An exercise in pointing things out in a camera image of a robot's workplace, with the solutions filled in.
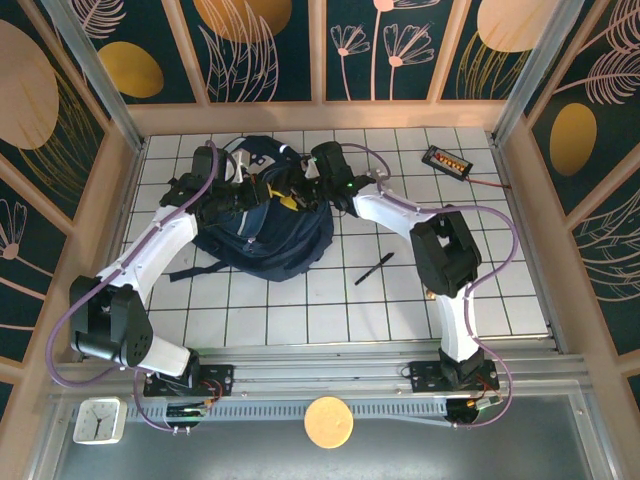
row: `grid tile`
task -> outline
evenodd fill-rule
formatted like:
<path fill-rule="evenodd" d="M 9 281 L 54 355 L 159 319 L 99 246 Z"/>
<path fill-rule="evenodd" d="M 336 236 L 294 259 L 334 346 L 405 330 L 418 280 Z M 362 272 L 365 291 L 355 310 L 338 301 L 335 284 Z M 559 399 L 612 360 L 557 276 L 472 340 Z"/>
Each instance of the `grid tile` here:
<path fill-rule="evenodd" d="M 474 163 L 472 178 L 500 182 L 481 130 L 353 129 L 273 135 L 300 153 L 334 138 L 367 145 L 389 164 L 393 176 L 387 186 L 397 194 L 430 208 L 443 202 L 478 204 L 511 217 L 502 189 L 459 182 L 422 163 L 428 145 L 435 144 Z M 238 136 L 225 133 L 211 138 L 224 147 Z M 123 248 L 147 227 L 158 200 L 168 191 L 167 181 L 190 170 L 192 151 L 208 138 L 209 134 L 151 139 Z M 345 152 L 356 174 L 381 168 L 376 158 L 355 147 Z M 294 279 L 266 282 L 228 267 L 175 283 L 162 275 L 147 300 L 156 332 L 196 348 L 439 338 L 442 327 L 437 304 L 425 301 L 410 243 L 381 225 L 336 210 L 333 215 L 333 244 L 307 274 Z M 482 254 L 479 276 L 484 276 L 498 264 L 492 261 L 506 258 L 510 232 L 488 213 L 463 215 Z M 355 281 L 389 252 L 394 257 L 356 286 Z M 517 258 L 524 258 L 521 251 Z M 165 273 L 215 262 L 215 257 L 189 244 Z M 524 261 L 484 282 L 475 292 L 475 302 L 483 336 L 547 335 Z"/>

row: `flower illustration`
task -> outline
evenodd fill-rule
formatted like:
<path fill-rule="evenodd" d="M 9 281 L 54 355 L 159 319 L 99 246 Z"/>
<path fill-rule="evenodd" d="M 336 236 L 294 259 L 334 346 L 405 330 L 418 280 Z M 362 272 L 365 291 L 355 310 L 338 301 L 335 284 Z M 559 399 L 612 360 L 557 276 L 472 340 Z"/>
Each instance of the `flower illustration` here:
<path fill-rule="evenodd" d="M 404 27 L 398 36 L 398 24 L 384 27 L 384 46 L 387 49 L 391 79 L 389 81 L 389 100 L 393 100 L 393 79 L 395 70 L 405 65 L 417 65 L 433 60 L 434 49 L 428 48 L 431 43 L 429 25 Z"/>
<path fill-rule="evenodd" d="M 20 240 L 27 223 L 27 207 L 16 202 L 13 215 L 9 203 L 0 199 L 0 255 L 5 260 L 14 260 L 20 250 Z"/>
<path fill-rule="evenodd" d="M 373 49 L 371 55 L 371 100 L 376 99 L 376 52 L 378 50 L 378 31 L 380 30 L 380 17 L 384 12 L 396 10 L 408 10 L 410 8 L 432 7 L 440 3 L 440 0 L 373 0 L 373 6 L 378 11 L 376 23 L 373 28 Z"/>
<path fill-rule="evenodd" d="M 347 100 L 351 100 L 349 85 L 347 83 L 347 72 L 344 68 L 344 57 L 368 52 L 371 49 L 371 44 L 365 42 L 366 35 L 362 30 L 362 25 L 358 25 L 357 27 L 349 25 L 348 27 L 344 27 L 344 30 L 342 30 L 340 25 L 331 27 L 331 39 L 333 40 L 336 50 L 338 50 L 338 55 L 340 55 L 344 91 L 347 94 Z"/>

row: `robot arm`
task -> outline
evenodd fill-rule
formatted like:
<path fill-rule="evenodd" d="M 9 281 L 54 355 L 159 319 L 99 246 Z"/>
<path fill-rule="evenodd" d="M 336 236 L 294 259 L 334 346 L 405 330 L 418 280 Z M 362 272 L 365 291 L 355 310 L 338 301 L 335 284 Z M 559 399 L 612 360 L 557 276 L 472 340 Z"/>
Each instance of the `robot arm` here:
<path fill-rule="evenodd" d="M 464 319 L 463 288 L 477 278 L 481 259 L 462 215 L 425 215 L 419 213 L 418 205 L 412 208 L 406 199 L 396 196 L 404 206 L 391 201 L 394 194 L 387 191 L 382 195 L 371 177 L 353 176 L 335 142 L 316 147 L 312 154 L 316 159 L 314 175 L 305 175 L 295 189 L 307 197 L 301 203 L 328 198 L 341 210 L 379 223 L 411 243 L 420 279 L 428 292 L 436 295 L 443 324 L 443 372 L 454 388 L 462 385 L 484 360 Z M 154 335 L 144 302 L 169 262 L 196 236 L 199 226 L 206 225 L 215 214 L 245 211 L 268 201 L 269 187 L 255 176 L 239 175 L 240 162 L 225 162 L 225 170 L 218 172 L 218 178 L 224 180 L 214 182 L 201 201 L 162 226 L 147 243 L 142 244 L 141 239 L 202 186 L 204 172 L 211 171 L 210 161 L 210 149 L 196 150 L 192 173 L 172 184 L 153 221 L 127 252 L 97 278 L 79 277 L 74 282 L 72 302 L 102 278 L 122 269 L 123 260 L 135 252 L 134 260 L 122 274 L 72 317 L 71 343 L 75 350 L 128 367 L 152 370 L 183 388 L 199 384 L 197 353 Z M 230 164 L 234 166 L 231 175 L 227 174 Z M 472 308 L 470 321 L 475 329 Z"/>

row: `round cookie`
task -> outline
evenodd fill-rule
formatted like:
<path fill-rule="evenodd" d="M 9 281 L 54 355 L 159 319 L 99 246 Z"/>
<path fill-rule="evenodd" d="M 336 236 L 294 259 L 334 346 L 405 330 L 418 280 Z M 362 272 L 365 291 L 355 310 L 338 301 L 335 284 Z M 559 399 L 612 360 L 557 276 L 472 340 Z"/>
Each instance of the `round cookie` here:
<path fill-rule="evenodd" d="M 304 429 L 313 443 L 322 448 L 342 446 L 353 431 L 353 414 L 336 397 L 316 399 L 304 415 Z"/>

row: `backpack strap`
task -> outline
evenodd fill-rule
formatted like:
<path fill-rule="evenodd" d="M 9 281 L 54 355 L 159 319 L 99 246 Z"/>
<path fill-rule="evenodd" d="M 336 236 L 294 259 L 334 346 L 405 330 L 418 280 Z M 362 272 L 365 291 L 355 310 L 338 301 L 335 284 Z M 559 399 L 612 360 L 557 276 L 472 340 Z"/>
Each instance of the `backpack strap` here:
<path fill-rule="evenodd" d="M 223 268 L 227 268 L 228 266 L 229 264 L 226 262 L 216 262 L 213 265 L 209 265 L 208 267 L 187 268 L 186 270 L 180 270 L 179 272 L 170 273 L 169 282 L 173 283 L 185 278 L 195 277 L 196 275 L 219 272 L 220 270 L 222 270 Z"/>

